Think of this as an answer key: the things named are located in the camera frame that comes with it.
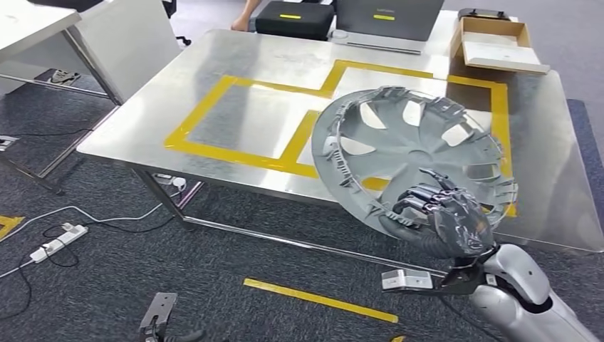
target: white cable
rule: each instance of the white cable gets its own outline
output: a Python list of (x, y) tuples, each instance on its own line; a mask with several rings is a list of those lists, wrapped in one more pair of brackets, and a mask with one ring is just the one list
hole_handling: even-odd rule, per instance
[(25, 264), (22, 264), (21, 266), (16, 267), (15, 269), (12, 269), (11, 271), (6, 272), (5, 274), (2, 274), (2, 275), (0, 276), (0, 279), (4, 278), (5, 276), (8, 276), (8, 275), (10, 275), (10, 274), (13, 274), (13, 273), (17, 272), (19, 269), (22, 269), (22, 268), (24, 268), (25, 266), (27, 266), (27, 265), (29, 265), (29, 264), (32, 264), (32, 263), (33, 263), (33, 260), (30, 260), (30, 261), (26, 262)]
[[(170, 195), (170, 197), (174, 197), (181, 192), (182, 191), (179, 191), (173, 195)], [(93, 217), (92, 215), (83, 211), (82, 209), (75, 207), (73, 205), (70, 205), (69, 207), (60, 208), (60, 209), (54, 210), (52, 212), (42, 214), (38, 217), (34, 217), (33, 219), (30, 219), (29, 221), (25, 222), (22, 226), (20, 226), (18, 229), (14, 230), (12, 233), (10, 233), (10, 234), (6, 235), (5, 237), (3, 237), (2, 239), (0, 239), (0, 243), (2, 243), (4, 240), (8, 239), (9, 237), (12, 237), (13, 235), (19, 233), (21, 230), (23, 230), (23, 228), (27, 227), (30, 223), (32, 223), (38, 219), (43, 219), (44, 217), (47, 217), (47, 216), (51, 216), (52, 214), (62, 212), (63, 210), (67, 210), (67, 209), (75, 209), (75, 210), (79, 211), (81, 214), (83, 214), (84, 216), (86, 216), (87, 218), (93, 220), (94, 222), (102, 223), (102, 222), (111, 222), (111, 221), (140, 221), (141, 219), (144, 219), (147, 216), (151, 215), (155, 210), (159, 209), (161, 206), (162, 206), (162, 204), (159, 203), (157, 206), (155, 206), (153, 209), (151, 209), (147, 214), (144, 214), (141, 217), (116, 217), (114, 219), (96, 219), (95, 217)]]

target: metal bracket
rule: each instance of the metal bracket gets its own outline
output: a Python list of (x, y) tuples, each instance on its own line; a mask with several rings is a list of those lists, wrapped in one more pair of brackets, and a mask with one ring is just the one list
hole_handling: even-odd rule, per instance
[(6, 151), (12, 146), (19, 138), (9, 137), (8, 135), (0, 135), (0, 152)]
[(177, 294), (158, 292), (149, 305), (149, 309), (142, 318), (139, 326), (139, 342), (164, 342), (166, 326), (172, 308), (176, 304)]

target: black cable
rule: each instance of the black cable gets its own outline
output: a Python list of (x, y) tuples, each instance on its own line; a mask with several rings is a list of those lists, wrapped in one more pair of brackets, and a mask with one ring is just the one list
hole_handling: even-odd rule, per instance
[(157, 225), (155, 227), (151, 227), (149, 229), (145, 229), (145, 230), (129, 230), (129, 229), (126, 229), (126, 228), (122, 228), (122, 227), (119, 227), (119, 226), (114, 226), (113, 224), (108, 224), (108, 223), (104, 223), (104, 222), (89, 222), (89, 223), (85, 223), (85, 224), (82, 224), (82, 225), (83, 226), (91, 226), (91, 225), (97, 224), (97, 225), (101, 225), (101, 226), (117, 229), (120, 232), (124, 232), (124, 233), (142, 234), (142, 233), (152, 232), (152, 231), (157, 230), (159, 228), (163, 228), (168, 223), (170, 223), (173, 219), (174, 219), (174, 217), (172, 216), (166, 222), (161, 223), (161, 224), (159, 224), (159, 225)]
[(56, 226), (51, 226), (50, 228), (47, 228), (46, 230), (44, 230), (42, 232), (42, 235), (49, 239), (56, 239), (57, 237), (61, 236), (63, 233), (61, 233), (59, 235), (48, 235), (48, 231), (55, 229), (55, 228), (61, 228), (62, 226), (63, 226), (62, 224), (57, 224)]
[(38, 133), (19, 133), (19, 134), (4, 134), (4, 133), (0, 133), (0, 135), (6, 135), (9, 137), (58, 137), (61, 135), (72, 135), (72, 134), (77, 134), (79, 132), (92, 132), (93, 130), (88, 129), (88, 128), (82, 128), (81, 130), (74, 130), (73, 132), (66, 132), (66, 133), (48, 133), (48, 134), (38, 134)]
[(71, 265), (63, 265), (63, 264), (59, 264), (58, 262), (54, 261), (51, 259), (51, 256), (48, 255), (48, 252), (46, 251), (46, 248), (44, 248), (44, 246), (42, 246), (42, 249), (44, 249), (44, 254), (46, 254), (46, 258), (48, 258), (48, 260), (50, 262), (53, 263), (53, 265), (59, 266), (59, 267), (63, 267), (65, 269), (69, 268), (69, 267), (74, 267), (77, 266), (80, 263), (80, 259), (78, 258), (78, 256), (76, 255), (76, 253), (73, 253), (73, 251), (71, 250), (71, 248), (69, 248), (65, 242), (61, 241), (61, 239), (56, 239), (58, 242), (60, 242), (63, 247), (65, 247), (65, 249), (67, 249), (69, 251), (69, 253), (71, 253), (71, 256), (73, 257), (73, 259), (75, 260)]
[[(90, 223), (86, 223), (86, 224), (83, 224), (83, 225), (84, 226), (89, 226), (89, 225), (93, 225), (93, 224), (99, 224), (99, 225), (103, 225), (103, 226), (110, 227), (110, 228), (113, 228), (113, 229), (117, 229), (117, 230), (119, 230), (121, 232), (124, 232), (124, 233), (141, 234), (141, 233), (147, 233), (147, 232), (151, 232), (153, 230), (162, 228), (165, 225), (167, 225), (168, 223), (170, 223), (173, 219), (174, 219), (174, 217), (170, 217), (167, 221), (165, 221), (165, 222), (163, 222), (163, 223), (161, 223), (161, 224), (159, 224), (159, 225), (157, 225), (155, 227), (151, 227), (151, 228), (145, 229), (145, 230), (128, 230), (128, 229), (125, 229), (125, 228), (122, 228), (122, 227), (118, 227), (118, 226), (114, 226), (112, 224), (108, 224), (108, 223), (104, 223), (104, 222), (90, 222)], [(59, 228), (59, 227), (62, 227), (62, 225), (55, 225), (55, 226), (49, 227), (48, 229), (44, 230), (44, 232), (42, 232), (42, 235), (44, 237), (47, 237), (47, 238), (50, 238), (50, 239), (57, 238), (60, 235), (56, 235), (56, 236), (55, 235), (50, 235), (50, 234), (48, 234), (48, 232), (50, 230), (52, 230), (52, 229)], [(46, 254), (46, 257), (48, 258), (48, 260), (51, 263), (53, 263), (54, 265), (59, 266), (59, 267), (63, 267), (63, 268), (69, 268), (69, 267), (77, 266), (80, 263), (80, 259), (78, 258), (78, 256), (63, 241), (61, 241), (60, 239), (57, 239), (57, 240), (61, 244), (63, 244), (63, 246), (65, 247), (65, 249), (67, 249), (71, 253), (71, 255), (73, 256), (73, 258), (74, 258), (75, 261), (72, 264), (70, 264), (70, 265), (59, 264), (58, 262), (52, 260), (51, 256), (46, 251), (46, 248), (43, 248), (44, 253)], [(27, 311), (27, 309), (29, 309), (29, 306), (31, 304), (32, 288), (31, 288), (31, 283), (29, 282), (29, 280), (27, 280), (27, 277), (25, 277), (25, 273), (23, 272), (23, 266), (22, 266), (24, 264), (24, 262), (25, 262), (25, 258), (26, 257), (29, 257), (29, 254), (23, 255), (23, 257), (21, 258), (21, 260), (19, 260), (19, 264), (17, 265), (17, 267), (19, 268), (19, 274), (21, 275), (21, 278), (23, 278), (23, 281), (25, 282), (25, 285), (27, 286), (27, 302), (25, 303), (25, 306), (21, 310), (17, 311), (16, 313), (12, 313), (12, 314), (10, 314), (8, 316), (5, 316), (5, 317), (0, 317), (0, 321), (4, 321), (6, 319), (10, 319), (10, 318), (13, 318), (15, 316), (18, 316), (18, 315), (22, 314), (23, 312)]]
[(6, 319), (10, 319), (10, 318), (13, 318), (15, 316), (22, 314), (29, 308), (29, 304), (31, 304), (31, 284), (30, 284), (29, 280), (27, 280), (27, 278), (25, 277), (25, 273), (23, 272), (23, 263), (25, 262), (26, 257), (29, 257), (29, 254), (23, 255), (21, 260), (19, 260), (19, 265), (17, 265), (17, 267), (19, 268), (19, 274), (21, 275), (21, 278), (23, 278), (23, 281), (25, 282), (25, 285), (27, 286), (27, 302), (25, 303), (25, 306), (21, 310), (17, 311), (16, 313), (12, 313), (5, 317), (0, 317), (0, 321), (4, 321)]
[(499, 337), (497, 337), (494, 334), (490, 333), (485, 328), (479, 326), (477, 323), (471, 321), (469, 318), (467, 318), (466, 316), (464, 316), (464, 314), (462, 314), (459, 310), (457, 310), (455, 307), (453, 307), (453, 305), (451, 305), (448, 301), (446, 301), (441, 296), (439, 296), (438, 299), (441, 301), (441, 303), (443, 303), (444, 306), (447, 307), (447, 309), (453, 311), (454, 314), (458, 315), (461, 319), (463, 319), (464, 321), (466, 321), (466, 323), (468, 323), (469, 325), (471, 325), (471, 326), (475, 327), (476, 329), (480, 330), (482, 333), (484, 333), (485, 335), (487, 335), (488, 337), (494, 339), (497, 342), (504, 342), (504, 340), (500, 339)]

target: yellow label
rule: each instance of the yellow label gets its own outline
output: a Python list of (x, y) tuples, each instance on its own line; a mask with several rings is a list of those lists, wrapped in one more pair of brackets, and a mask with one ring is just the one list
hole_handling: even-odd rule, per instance
[(301, 16), (294, 16), (292, 14), (279, 14), (279, 16), (281, 18), (287, 18), (287, 19), (302, 19)]
[(284, 296), (295, 297), (297, 299), (302, 299), (304, 301), (312, 301), (314, 303), (323, 304), (325, 306), (331, 306), (332, 308), (346, 310), (346, 311), (354, 312), (356, 314), (373, 317), (376, 319), (381, 319), (383, 321), (387, 321), (390, 323), (398, 323), (398, 316), (392, 315), (390, 313), (385, 313), (385, 312), (381, 312), (378, 310), (365, 308), (364, 306), (359, 306), (359, 305), (355, 305), (355, 304), (349, 304), (344, 301), (338, 301), (338, 300), (327, 298), (324, 296), (310, 294), (308, 292), (294, 290), (294, 289), (290, 289), (290, 288), (275, 285), (275, 284), (265, 283), (263, 281), (253, 280), (250, 278), (245, 278), (244, 285), (250, 286), (250, 287), (255, 287), (256, 289), (261, 289), (264, 291), (274, 292), (276, 294), (283, 294)]
[(374, 19), (380, 19), (380, 20), (395, 20), (394, 16), (382, 16), (379, 14), (373, 14), (373, 18)]
[(4, 217), (0, 216), (0, 239), (17, 227), (25, 217)]

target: stainless steel tabletop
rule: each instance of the stainless steel tabletop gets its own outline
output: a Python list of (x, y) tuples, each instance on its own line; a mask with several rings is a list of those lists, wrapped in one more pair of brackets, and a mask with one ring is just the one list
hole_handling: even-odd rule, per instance
[(311, 166), (313, 121), (333, 98), (383, 85), (450, 97), (491, 128), (507, 153), (502, 170), (519, 184), (512, 216), (497, 229), (503, 238), (554, 249), (604, 249), (554, 71), (525, 76), (469, 70), (444, 56), (210, 31), (78, 151), (129, 167), (333, 203)]
[(0, 63), (80, 20), (75, 9), (0, 0)]

